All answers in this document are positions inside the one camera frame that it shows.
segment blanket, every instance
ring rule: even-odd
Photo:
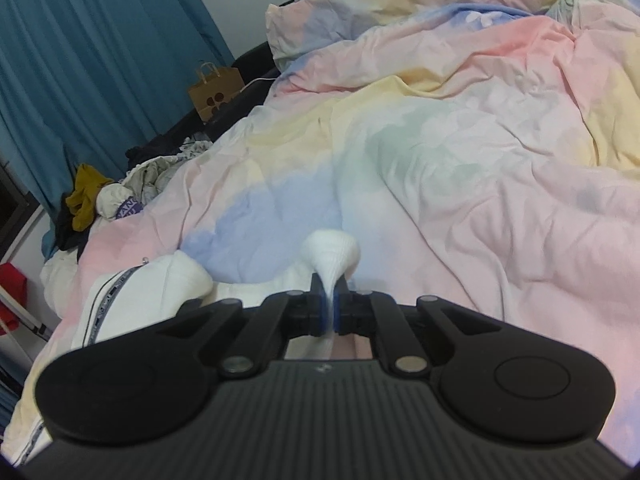
[[[267,281],[329,228],[360,245],[356,288],[437,294],[601,359],[617,394],[600,438],[636,462],[639,1],[270,7],[284,72],[265,105],[90,239],[3,452],[28,455],[34,381],[98,276],[180,248],[216,282]]]

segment purple label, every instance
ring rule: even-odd
[[[124,218],[125,216],[137,215],[140,211],[142,211],[142,204],[138,202],[135,198],[127,198],[116,213],[116,219]]]

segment pile of clothes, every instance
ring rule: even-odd
[[[140,161],[120,182],[103,176],[92,166],[81,164],[74,179],[74,189],[60,200],[60,212],[55,221],[55,245],[60,251],[75,251],[79,261],[89,236],[101,225],[137,214],[160,195],[180,167],[188,160],[206,152],[210,140],[188,137],[175,154],[158,155],[157,150],[141,152]]]

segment ribbed gray surface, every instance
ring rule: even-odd
[[[618,480],[626,472],[595,442],[524,450],[483,440],[452,422],[426,384],[391,378],[377,362],[330,366],[274,362],[258,378],[222,386],[172,436],[125,449],[57,442],[24,472],[34,480]]]

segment red object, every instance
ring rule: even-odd
[[[22,306],[27,304],[27,278],[12,264],[0,265],[0,285]],[[20,325],[16,315],[5,307],[2,301],[0,301],[0,319],[12,331]],[[0,335],[4,334],[4,330],[0,328]]]

